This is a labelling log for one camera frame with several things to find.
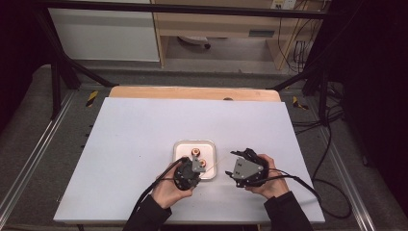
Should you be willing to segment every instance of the white container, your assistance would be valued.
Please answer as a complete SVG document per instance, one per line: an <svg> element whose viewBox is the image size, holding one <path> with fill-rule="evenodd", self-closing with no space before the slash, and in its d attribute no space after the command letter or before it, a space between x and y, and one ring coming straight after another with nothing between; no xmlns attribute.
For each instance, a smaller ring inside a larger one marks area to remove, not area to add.
<svg viewBox="0 0 408 231"><path fill-rule="evenodd" d="M200 149L200 155L198 160L205 160L206 171L200 174L202 180L213 179L217 174L216 166L216 146L212 141L206 140L188 140L188 141L178 141L174 144L174 154L173 161L176 161L183 156L187 156L192 160L191 151L194 148Z"/></svg>

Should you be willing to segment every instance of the hand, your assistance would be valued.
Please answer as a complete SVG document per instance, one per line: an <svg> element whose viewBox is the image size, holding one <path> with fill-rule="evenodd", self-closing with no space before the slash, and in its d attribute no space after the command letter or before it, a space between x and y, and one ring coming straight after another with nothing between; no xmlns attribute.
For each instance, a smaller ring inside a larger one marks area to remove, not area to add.
<svg viewBox="0 0 408 231"><path fill-rule="evenodd" d="M170 179L170 180L162 180L154 189L152 192L152 197L153 199L163 208L167 209L173 204L175 204L177 201L185 198L192 196L192 190L193 188L187 190L187 191L180 191L177 189L176 185L174 184L174 181L172 180L174 178L174 171L176 168L178 168L182 163L177 164L175 167L173 167L164 178Z"/></svg>
<svg viewBox="0 0 408 231"><path fill-rule="evenodd" d="M270 158L266 154L258 155L262 159L266 160L269 165L269 175L268 177L278 176L281 175L280 172L276 170L272 170L271 168L275 167L275 162L272 158ZM270 180L266 181L266 183L260 187L245 187L247 191L251 191L253 193L257 193L263 195L266 199L270 199L272 197L278 197L282 194L285 194L289 191L288 185L286 184L285 179L277 179L277 180Z"/></svg>

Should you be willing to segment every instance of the white table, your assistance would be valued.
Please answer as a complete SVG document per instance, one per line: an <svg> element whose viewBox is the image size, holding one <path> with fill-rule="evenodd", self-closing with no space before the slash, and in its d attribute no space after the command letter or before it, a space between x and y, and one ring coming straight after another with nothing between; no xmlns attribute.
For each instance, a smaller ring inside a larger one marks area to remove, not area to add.
<svg viewBox="0 0 408 231"><path fill-rule="evenodd" d="M124 223L140 194L168 166L179 140L211 140L217 176L172 206L167 223L267 223L258 194L235 187L230 151L267 153L278 168L312 185L284 103L106 98L54 220ZM287 180L311 222L324 222L315 197Z"/></svg>

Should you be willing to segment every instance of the handheld controller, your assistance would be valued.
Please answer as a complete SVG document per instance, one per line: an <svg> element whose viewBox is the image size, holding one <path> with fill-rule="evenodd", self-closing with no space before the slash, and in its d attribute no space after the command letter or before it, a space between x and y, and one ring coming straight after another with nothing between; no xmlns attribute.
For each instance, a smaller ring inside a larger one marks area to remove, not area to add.
<svg viewBox="0 0 408 231"><path fill-rule="evenodd" d="M185 158L183 164L176 168L174 172L174 184L181 191L187 191L192 187L196 187L201 181L200 173L205 172L203 163L198 160L198 155L194 153L196 150L191 152L192 160L190 158Z"/></svg>
<svg viewBox="0 0 408 231"><path fill-rule="evenodd" d="M235 163L234 171L225 171L237 183L238 188L246 186L260 187L264 183L255 183L256 181L268 178L268 162L260 157L250 148L244 152L232 151L232 154L240 156Z"/></svg>

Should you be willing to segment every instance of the gray floor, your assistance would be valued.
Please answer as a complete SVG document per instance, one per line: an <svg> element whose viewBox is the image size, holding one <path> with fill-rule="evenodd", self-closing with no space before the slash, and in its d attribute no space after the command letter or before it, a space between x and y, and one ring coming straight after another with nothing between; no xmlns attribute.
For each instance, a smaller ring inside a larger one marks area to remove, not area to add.
<svg viewBox="0 0 408 231"><path fill-rule="evenodd" d="M95 72L104 78L122 85L196 86L264 89L289 78L288 70L270 70L271 57L261 40L241 40L215 38L212 48L205 50L199 46L184 44L176 38L170 41L167 66L159 68L153 64L129 64L88 62ZM96 86L93 81L82 76L85 84L76 91L66 116L44 152L37 170L25 191L16 203L4 230L75 230L76 227L53 221L58 207L58 198L64 194L70 176L82 153L82 145L87 142L86 134L95 121L104 97L110 89ZM310 110L293 107L293 96L302 97L302 83L281 92L287 103L293 121L315 120ZM85 107L90 93L99 93L91 108ZM0 199L24 167L31 151L35 148L51 116L50 71L39 69L34 82L13 120L0 136ZM388 191L375 168L362 164L361 153L346 121L332 124L333 139L346 168L352 176L364 204L373 220L376 230L408 230L408 221ZM309 172L312 173L324 151L325 144L319 129L298 135L299 145ZM330 158L323 163L319 174L340 186L338 175ZM341 214L346 211L342 197L332 189L316 185L323 198L323 206L329 211ZM314 224L317 230L360 230L354 216L336 219L325 215L326 222ZM106 230L102 227L87 230ZM120 230L111 227L108 230Z"/></svg>

